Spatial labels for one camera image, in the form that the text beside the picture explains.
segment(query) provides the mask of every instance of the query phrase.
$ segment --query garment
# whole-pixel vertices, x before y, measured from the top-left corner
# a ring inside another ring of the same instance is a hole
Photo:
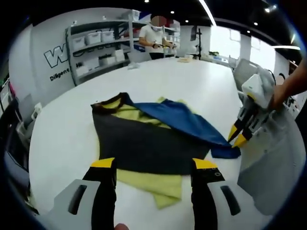
[[[214,158],[233,159],[241,155],[239,148],[232,148],[226,139],[204,118],[192,113],[186,105],[165,99],[161,103],[133,103],[127,93],[115,98],[134,106],[147,115],[191,136],[207,141]]]
[[[115,157],[118,169],[140,173],[189,175],[190,160],[204,159],[204,141],[169,128],[115,117],[116,109],[93,106],[100,159]]]
[[[163,31],[154,31],[150,24],[143,26],[140,30],[139,37],[145,38],[147,42],[162,44],[162,39],[164,37]],[[163,53],[163,48],[154,49],[153,47],[146,46],[145,51],[148,53]]]
[[[107,108],[117,107],[119,105],[119,102],[120,101],[118,100],[114,103],[110,103],[104,106],[106,106]],[[169,126],[161,123],[160,121],[147,116],[142,111],[125,104],[122,105],[117,110],[117,112],[112,115],[129,120],[150,123],[157,127],[170,128]],[[98,141],[97,146],[97,158],[99,158]],[[173,205],[181,200],[182,177],[180,175],[139,173],[118,169],[117,180],[151,193],[154,197],[157,208],[159,209]]]
[[[164,58],[164,53],[149,53],[152,60]]]

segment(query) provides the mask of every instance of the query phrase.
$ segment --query wall lettering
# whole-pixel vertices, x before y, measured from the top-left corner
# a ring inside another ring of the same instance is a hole
[[[45,59],[48,62],[51,68],[54,68],[60,63],[68,61],[66,43],[62,46],[56,46],[53,48],[53,51],[48,50],[44,53]]]
[[[60,77],[61,77],[63,74],[68,73],[69,71],[70,71],[69,68],[67,68],[66,70],[64,70],[64,71],[62,71],[62,72],[60,72],[60,73],[56,73],[55,75],[53,75],[53,76],[50,77],[50,81],[53,81],[53,80],[55,80],[55,79],[60,79]]]

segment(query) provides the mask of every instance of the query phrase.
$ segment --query white shirt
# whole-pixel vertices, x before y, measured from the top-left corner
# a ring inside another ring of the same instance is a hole
[[[143,26],[140,31],[140,36],[145,38],[147,42],[155,42],[157,44],[162,44],[162,39],[164,38],[163,30],[154,31],[150,25]],[[163,48],[154,49],[150,46],[145,46],[145,50],[148,53],[164,53]]]

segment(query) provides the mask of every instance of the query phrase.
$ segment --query human hand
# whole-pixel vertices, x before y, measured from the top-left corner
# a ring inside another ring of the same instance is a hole
[[[283,102],[286,100],[286,90],[284,85],[275,85],[274,94],[271,98],[269,108],[272,110],[278,110],[282,107]]]
[[[152,47],[153,47],[154,49],[157,49],[157,48],[159,48],[160,46],[159,46],[158,44],[156,44],[156,43],[153,43]]]
[[[117,226],[115,226],[114,230],[129,230],[129,229],[124,224],[118,224]]]

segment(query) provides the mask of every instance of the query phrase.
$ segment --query white storage bin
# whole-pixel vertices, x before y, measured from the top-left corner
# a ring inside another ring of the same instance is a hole
[[[115,56],[116,62],[124,61],[125,60],[125,55],[120,54]]]
[[[116,62],[120,62],[120,61],[125,60],[124,51],[122,49],[118,49],[118,50],[113,51],[112,56],[115,57]]]
[[[174,41],[174,36],[172,36],[172,35],[167,35],[167,36],[166,36],[166,40],[167,40],[167,41],[170,41],[170,42],[173,42],[173,41]]]
[[[84,37],[74,38],[72,40],[72,46],[73,46],[74,50],[81,49],[81,48],[85,47]]]
[[[116,63],[115,57],[107,57],[103,59],[99,59],[99,63],[101,66],[108,66]]]
[[[90,33],[85,37],[87,45],[101,42],[101,32]]]
[[[83,65],[88,68],[88,70],[93,70],[97,67],[99,67],[99,59],[98,57],[86,60],[83,62]]]
[[[132,15],[133,22],[137,22],[140,18],[140,12],[137,10],[128,10],[127,12],[123,13],[119,18],[129,20],[129,14]]]
[[[114,31],[102,31],[101,32],[102,42],[112,42],[114,41]]]
[[[122,49],[113,51],[112,56],[115,57],[116,55],[124,55],[124,51]]]
[[[88,72],[88,67],[87,66],[81,66],[81,67],[76,69],[76,72],[77,72],[77,76],[79,77],[79,76]]]

